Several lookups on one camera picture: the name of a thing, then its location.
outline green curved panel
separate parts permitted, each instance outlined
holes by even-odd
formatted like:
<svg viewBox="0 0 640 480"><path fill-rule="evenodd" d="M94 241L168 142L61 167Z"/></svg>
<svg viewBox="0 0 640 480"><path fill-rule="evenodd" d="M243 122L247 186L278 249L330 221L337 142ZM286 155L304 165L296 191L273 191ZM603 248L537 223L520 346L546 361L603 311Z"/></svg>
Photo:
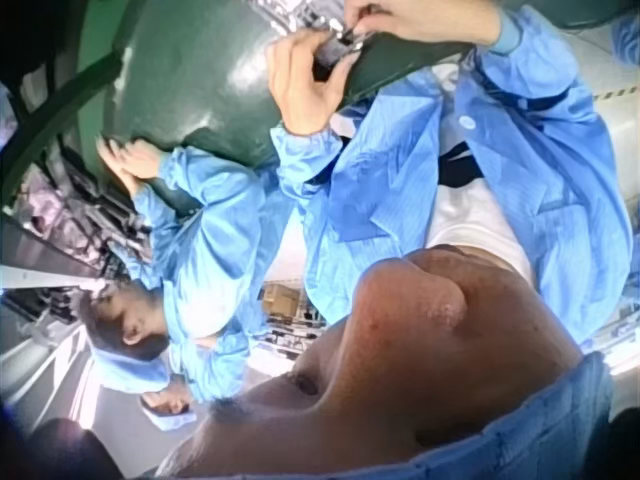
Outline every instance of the green curved panel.
<svg viewBox="0 0 640 480"><path fill-rule="evenodd" d="M515 8L522 0L501 2ZM535 0L563 28L609 21L633 0ZM164 147L188 143L247 165L273 155L279 121L266 80L264 48L275 32L241 0L151 0L136 11L125 67L107 105L106 133L144 137ZM424 65L463 51L381 36L351 76L346 102Z"/></svg>

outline electronic component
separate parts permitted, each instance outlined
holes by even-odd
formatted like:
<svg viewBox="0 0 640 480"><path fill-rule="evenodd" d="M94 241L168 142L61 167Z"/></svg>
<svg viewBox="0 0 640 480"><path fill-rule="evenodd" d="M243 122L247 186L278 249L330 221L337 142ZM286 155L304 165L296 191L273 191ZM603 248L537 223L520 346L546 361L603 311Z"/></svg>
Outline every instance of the electronic component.
<svg viewBox="0 0 640 480"><path fill-rule="evenodd" d="M301 28L330 30L331 38L316 52L323 67L362 49L370 34L354 36L344 24L344 0L246 0L281 35Z"/></svg>

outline eye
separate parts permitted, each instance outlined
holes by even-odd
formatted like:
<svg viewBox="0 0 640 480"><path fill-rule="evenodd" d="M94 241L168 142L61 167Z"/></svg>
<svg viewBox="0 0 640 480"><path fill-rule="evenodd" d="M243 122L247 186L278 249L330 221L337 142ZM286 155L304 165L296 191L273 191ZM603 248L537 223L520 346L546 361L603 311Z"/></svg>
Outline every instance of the eye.
<svg viewBox="0 0 640 480"><path fill-rule="evenodd" d="M306 375L300 373L290 372L287 374L287 380L289 380L295 387L305 395L310 397L318 394L318 386Z"/></svg>

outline button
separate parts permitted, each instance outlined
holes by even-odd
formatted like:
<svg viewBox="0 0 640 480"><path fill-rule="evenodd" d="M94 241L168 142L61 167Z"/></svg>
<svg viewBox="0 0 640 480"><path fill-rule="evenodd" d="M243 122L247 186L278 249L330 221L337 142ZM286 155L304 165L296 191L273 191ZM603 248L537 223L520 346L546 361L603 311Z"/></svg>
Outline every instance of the button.
<svg viewBox="0 0 640 480"><path fill-rule="evenodd" d="M466 130L475 130L476 128L476 121L471 117L467 117L466 115L463 115L462 117L460 117L458 119L458 122L460 122L460 125L462 125L462 128Z"/></svg>

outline blue anti-static smock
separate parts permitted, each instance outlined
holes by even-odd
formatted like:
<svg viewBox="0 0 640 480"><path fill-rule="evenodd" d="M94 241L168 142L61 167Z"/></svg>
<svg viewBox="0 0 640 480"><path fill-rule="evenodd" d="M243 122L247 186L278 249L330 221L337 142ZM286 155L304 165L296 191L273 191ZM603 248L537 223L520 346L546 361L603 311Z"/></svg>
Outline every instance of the blue anti-static smock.
<svg viewBox="0 0 640 480"><path fill-rule="evenodd" d="M145 186L133 199L152 226L153 261L143 265L115 250L130 275L163 289L172 370L183 373L197 401L235 394L249 338L263 333L258 294L280 246L293 202L272 166L256 172L194 148L168 155L159 177L203 204L184 225ZM219 333L213 350L193 340Z"/></svg>
<svg viewBox="0 0 640 480"><path fill-rule="evenodd" d="M620 298L629 220L609 133L570 48L532 8L513 19L517 48L476 48L461 65L455 115L539 293L581 342ZM307 293L328 321L351 312L356 283L374 262L424 247L442 105L437 80L419 71L379 92L342 153L331 131L272 131L282 188L304 213ZM319 182L336 158L329 181Z"/></svg>

